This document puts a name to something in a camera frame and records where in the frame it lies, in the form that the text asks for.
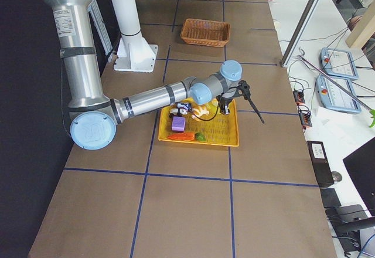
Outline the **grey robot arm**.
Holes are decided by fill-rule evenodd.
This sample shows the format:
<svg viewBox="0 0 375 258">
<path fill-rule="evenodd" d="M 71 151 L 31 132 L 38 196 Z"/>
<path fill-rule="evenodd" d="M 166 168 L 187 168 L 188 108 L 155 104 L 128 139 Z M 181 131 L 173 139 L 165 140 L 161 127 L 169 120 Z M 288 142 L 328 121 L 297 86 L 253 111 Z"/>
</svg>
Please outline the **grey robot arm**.
<svg viewBox="0 0 375 258">
<path fill-rule="evenodd" d="M 106 147 L 124 120 L 153 112 L 191 98 L 203 105 L 218 99 L 221 111 L 232 99 L 249 99 L 248 85 L 242 80 L 242 67 L 225 61 L 217 73 L 199 80 L 188 77 L 123 99 L 110 99 L 103 93 L 96 49 L 88 15 L 92 0 L 44 0 L 53 10 L 71 92 L 70 135 L 86 150 Z"/>
</svg>

